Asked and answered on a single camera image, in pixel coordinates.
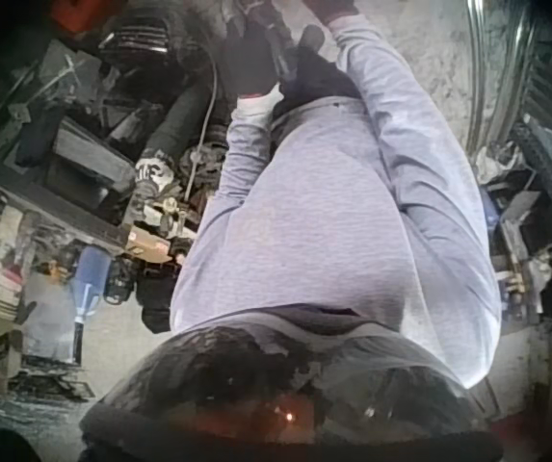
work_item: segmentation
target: orange part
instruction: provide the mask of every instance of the orange part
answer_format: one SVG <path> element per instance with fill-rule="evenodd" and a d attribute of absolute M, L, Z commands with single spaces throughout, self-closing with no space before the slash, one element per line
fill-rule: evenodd
<path fill-rule="evenodd" d="M 51 16 L 75 34 L 103 24 L 123 7 L 124 0 L 55 0 Z"/>

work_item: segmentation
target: person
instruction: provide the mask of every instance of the person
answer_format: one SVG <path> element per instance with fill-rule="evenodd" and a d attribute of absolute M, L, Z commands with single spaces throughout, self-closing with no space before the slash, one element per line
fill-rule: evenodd
<path fill-rule="evenodd" d="M 280 83 L 262 27 L 228 28 L 239 98 L 173 337 L 86 415 L 82 460 L 500 460 L 466 391 L 501 315 L 473 172 L 354 1 L 304 3 L 339 70 L 302 39 Z"/>

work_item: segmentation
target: hand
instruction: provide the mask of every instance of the hand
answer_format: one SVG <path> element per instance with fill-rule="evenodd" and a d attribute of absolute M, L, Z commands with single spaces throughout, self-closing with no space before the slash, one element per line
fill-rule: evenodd
<path fill-rule="evenodd" d="M 247 20 L 242 34 L 234 21 L 226 24 L 224 53 L 228 74 L 239 97 L 264 96 L 277 84 L 276 66 L 265 28 Z"/>
<path fill-rule="evenodd" d="M 303 2 L 326 26 L 338 17 L 359 14 L 355 0 L 303 0 Z"/>

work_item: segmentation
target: chrome pipe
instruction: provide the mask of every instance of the chrome pipe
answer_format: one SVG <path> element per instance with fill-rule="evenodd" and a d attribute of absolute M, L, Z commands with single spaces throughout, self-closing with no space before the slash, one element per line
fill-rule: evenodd
<path fill-rule="evenodd" d="M 535 43 L 535 21 L 527 2 L 516 2 L 508 31 L 507 58 L 496 107 L 487 130 L 486 144 L 507 142 L 522 104 L 526 77 Z"/>
<path fill-rule="evenodd" d="M 468 25 L 470 28 L 472 51 L 472 106 L 466 152 L 469 157 L 476 155 L 486 104 L 486 30 L 484 0 L 467 0 Z"/>

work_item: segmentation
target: wire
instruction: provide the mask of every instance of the wire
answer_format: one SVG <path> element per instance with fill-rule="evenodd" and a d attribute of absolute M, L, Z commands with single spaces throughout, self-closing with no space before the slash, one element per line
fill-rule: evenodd
<path fill-rule="evenodd" d="M 216 68 L 216 62 L 214 57 L 211 54 L 211 51 L 203 46 L 203 49 L 207 52 L 209 56 L 209 61 L 211 62 L 211 69 L 214 76 L 214 82 L 211 91 L 211 101 L 209 101 L 209 107 L 207 108 L 207 114 L 205 114 L 205 119 L 202 122 L 202 129 L 200 131 L 200 138 L 198 139 L 197 151 L 195 158 L 192 160 L 192 170 L 190 172 L 190 179 L 188 180 L 188 186 L 186 187 L 186 193 L 184 194 L 184 202 L 188 202 L 190 199 L 190 191 L 192 190 L 192 185 L 195 182 L 195 176 L 197 175 L 198 160 L 200 159 L 200 151 L 205 142 L 205 135 L 207 134 L 207 126 L 209 125 L 209 119 L 211 118 L 211 113 L 214 110 L 216 104 L 216 97 L 218 96 L 218 69 Z"/>

